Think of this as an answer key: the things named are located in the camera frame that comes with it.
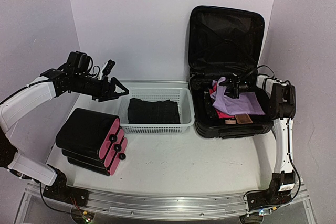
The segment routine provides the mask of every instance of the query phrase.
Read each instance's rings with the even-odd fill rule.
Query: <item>white table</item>
[[[126,87],[137,82],[123,82]],[[187,83],[148,83],[187,87]],[[117,114],[120,100],[98,103],[80,95],[75,108]],[[69,164],[56,145],[47,163],[68,177],[68,184],[88,189],[141,195],[211,195],[268,188],[275,165],[271,132],[222,140],[200,137],[195,127],[177,135],[127,135],[127,158],[113,176]]]

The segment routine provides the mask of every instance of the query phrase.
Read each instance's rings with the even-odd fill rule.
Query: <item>white wall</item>
[[[78,49],[70,0],[0,0],[0,100]],[[65,94],[25,116],[12,143],[45,161],[75,98]],[[0,223],[12,223],[26,181],[0,169],[0,185]]]
[[[318,223],[336,223],[336,0],[274,0],[264,59],[297,90],[293,144]]]
[[[120,79],[186,80],[186,33],[198,5],[250,10],[266,29],[273,0],[71,0],[82,51],[117,62]]]

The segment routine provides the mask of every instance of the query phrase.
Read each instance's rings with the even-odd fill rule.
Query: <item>brown round object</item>
[[[236,124],[236,120],[225,120],[225,124]]]

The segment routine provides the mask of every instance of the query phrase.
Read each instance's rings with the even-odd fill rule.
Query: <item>white plastic basket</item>
[[[128,134],[181,134],[195,122],[193,101],[187,88],[129,88],[130,94],[121,97],[118,116],[120,126]],[[130,99],[157,102],[171,100],[177,102],[180,124],[130,124],[127,109]]]

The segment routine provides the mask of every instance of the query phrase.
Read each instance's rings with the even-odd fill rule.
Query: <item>round black button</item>
[[[120,151],[121,151],[121,145],[120,145],[120,144],[115,144],[115,145],[114,145],[114,150],[115,150],[116,152],[120,152]]]
[[[115,143],[115,142],[118,140],[118,138],[117,138],[116,135],[112,134],[112,135],[109,136],[109,140],[110,140],[112,143]]]
[[[126,155],[125,155],[125,153],[119,153],[118,157],[119,157],[120,160],[124,160],[126,158]]]

